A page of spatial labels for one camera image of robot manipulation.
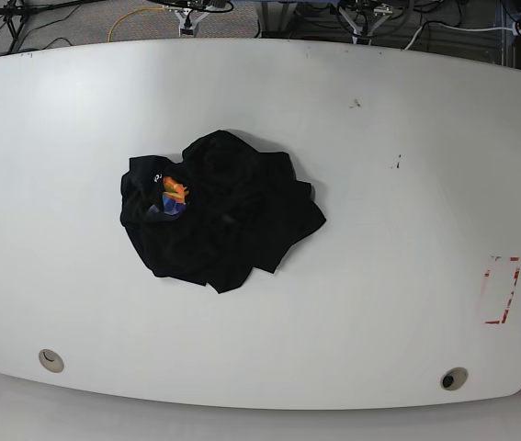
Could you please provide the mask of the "black tripod stand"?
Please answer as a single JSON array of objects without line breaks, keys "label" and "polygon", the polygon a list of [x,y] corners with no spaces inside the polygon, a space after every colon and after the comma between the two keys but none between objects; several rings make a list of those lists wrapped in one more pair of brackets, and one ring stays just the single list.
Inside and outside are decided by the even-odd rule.
[{"label": "black tripod stand", "polygon": [[25,26],[34,16],[96,3],[99,3],[99,0],[63,1],[52,4],[32,4],[29,1],[5,1],[5,4],[0,7],[0,22],[4,28],[7,28],[11,37],[6,54],[12,54],[20,48],[24,40],[23,31]]}]

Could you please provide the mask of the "aluminium frame post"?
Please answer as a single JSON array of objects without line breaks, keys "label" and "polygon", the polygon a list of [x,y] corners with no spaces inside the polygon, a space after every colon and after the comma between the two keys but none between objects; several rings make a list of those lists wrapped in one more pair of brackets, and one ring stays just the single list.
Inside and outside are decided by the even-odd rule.
[{"label": "aluminium frame post", "polygon": [[281,38],[289,31],[289,24],[298,3],[296,1],[258,1],[255,11],[262,38]]}]

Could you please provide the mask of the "red tape rectangle marking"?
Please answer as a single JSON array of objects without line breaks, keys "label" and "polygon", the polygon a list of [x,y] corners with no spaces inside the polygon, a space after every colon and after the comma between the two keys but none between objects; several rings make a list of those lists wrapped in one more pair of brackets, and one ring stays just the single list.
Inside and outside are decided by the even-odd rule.
[{"label": "red tape rectangle marking", "polygon": [[520,270],[520,257],[492,256],[489,259],[477,309],[483,324],[500,325],[506,322]]}]

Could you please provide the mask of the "crumpled black T-shirt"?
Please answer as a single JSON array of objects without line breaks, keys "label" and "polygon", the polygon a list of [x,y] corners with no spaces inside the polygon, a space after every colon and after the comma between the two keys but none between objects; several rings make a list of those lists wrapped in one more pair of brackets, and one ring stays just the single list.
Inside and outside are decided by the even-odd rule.
[{"label": "crumpled black T-shirt", "polygon": [[120,223],[145,266],[219,293],[253,269],[274,273],[326,222],[287,153],[261,153],[226,130],[191,143],[179,163],[131,158],[120,193]]}]

